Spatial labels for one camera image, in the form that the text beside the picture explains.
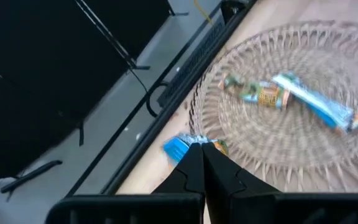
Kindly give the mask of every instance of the wooden table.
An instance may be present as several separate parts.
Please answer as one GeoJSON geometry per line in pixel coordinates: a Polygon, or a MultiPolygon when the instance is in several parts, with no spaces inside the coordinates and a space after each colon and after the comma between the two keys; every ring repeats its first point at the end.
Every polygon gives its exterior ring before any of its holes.
{"type": "MultiPolygon", "coordinates": [[[[259,0],[217,57],[265,29],[315,19],[358,22],[358,0],[259,0]]],[[[180,132],[190,132],[188,111],[192,96],[190,91],[117,194],[149,194],[171,173],[173,167],[162,151],[162,144],[180,132]]],[[[209,223],[206,214],[204,220],[209,223]]]]}

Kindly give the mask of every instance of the candy bar wrapper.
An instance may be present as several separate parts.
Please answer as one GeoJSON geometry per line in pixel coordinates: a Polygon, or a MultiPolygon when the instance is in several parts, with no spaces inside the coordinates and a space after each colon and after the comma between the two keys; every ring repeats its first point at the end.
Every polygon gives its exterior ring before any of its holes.
{"type": "Polygon", "coordinates": [[[358,113],[330,100],[317,91],[308,89],[292,72],[274,76],[273,82],[306,103],[330,128],[341,133],[347,133],[358,128],[358,113]]]}
{"type": "Polygon", "coordinates": [[[178,164],[193,143],[213,142],[215,148],[227,155],[227,146],[222,140],[208,139],[204,136],[192,136],[189,134],[179,134],[163,145],[163,150],[168,154],[175,164],[178,164]]]}
{"type": "Polygon", "coordinates": [[[218,86],[226,93],[247,103],[258,103],[259,105],[285,109],[290,99],[290,92],[274,83],[257,82],[246,85],[241,83],[235,75],[229,73],[223,75],[218,86]]]}

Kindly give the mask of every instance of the white floor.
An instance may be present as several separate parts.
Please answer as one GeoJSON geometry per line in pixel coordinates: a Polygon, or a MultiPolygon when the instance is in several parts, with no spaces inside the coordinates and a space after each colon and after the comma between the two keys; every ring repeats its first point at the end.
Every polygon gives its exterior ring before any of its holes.
{"type": "MultiPolygon", "coordinates": [[[[218,5],[219,1],[199,0],[199,4],[209,14],[218,5]]],[[[174,11],[189,12],[190,14],[189,16],[169,17],[138,58],[137,63],[139,65],[151,66],[151,69],[147,71],[135,71],[147,88],[152,86],[204,21],[204,17],[195,8],[193,0],[170,0],[170,4],[174,11]]],[[[184,63],[185,59],[208,31],[209,26],[207,25],[207,28],[187,50],[165,80],[169,81],[174,76],[176,68],[184,63]]],[[[161,91],[157,90],[152,99],[155,101],[160,93],[161,91]]],[[[128,73],[123,76],[100,102],[99,106],[89,115],[84,126],[85,142],[81,147],[78,146],[79,133],[75,131],[61,145],[51,149],[32,167],[39,167],[55,159],[62,160],[62,165],[56,166],[36,179],[20,186],[14,191],[9,201],[7,201],[7,194],[0,193],[0,224],[43,223],[51,206],[62,199],[73,187],[80,175],[144,94],[145,90],[133,75],[128,73]]],[[[152,106],[156,111],[160,110],[157,102],[152,102],[152,106]]],[[[133,149],[137,136],[139,137],[153,120],[154,118],[149,115],[144,106],[84,181],[76,194],[98,194],[123,159],[133,149]]],[[[8,182],[8,180],[1,180],[0,188],[8,182]]]]}

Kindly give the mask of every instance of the woven basket tray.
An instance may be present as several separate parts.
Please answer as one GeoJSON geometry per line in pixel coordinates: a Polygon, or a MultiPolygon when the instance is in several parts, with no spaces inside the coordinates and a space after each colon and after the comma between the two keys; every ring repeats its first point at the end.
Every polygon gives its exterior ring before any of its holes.
{"type": "Polygon", "coordinates": [[[235,46],[196,86],[192,133],[226,140],[234,162],[279,190],[358,192],[358,130],[339,135],[297,101],[278,110],[247,104],[218,88],[224,72],[247,83],[287,71],[358,112],[358,24],[289,24],[235,46]]]}

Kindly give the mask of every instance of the packaged snack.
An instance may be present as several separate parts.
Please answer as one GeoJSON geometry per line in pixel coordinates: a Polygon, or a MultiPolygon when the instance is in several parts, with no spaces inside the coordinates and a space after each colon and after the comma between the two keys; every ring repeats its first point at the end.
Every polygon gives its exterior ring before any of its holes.
{"type": "Polygon", "coordinates": [[[192,136],[189,134],[179,134],[171,138],[171,140],[164,143],[163,150],[171,159],[178,163],[193,143],[202,144],[208,142],[213,142],[217,150],[227,155],[227,147],[224,141],[215,139],[211,140],[204,136],[192,136]]]}
{"type": "Polygon", "coordinates": [[[358,113],[317,91],[309,90],[293,73],[278,74],[273,77],[273,82],[305,102],[330,128],[346,133],[358,127],[358,113]]]}
{"type": "Polygon", "coordinates": [[[236,76],[225,73],[218,87],[248,103],[286,108],[290,92],[270,82],[241,83],[236,76]]]}

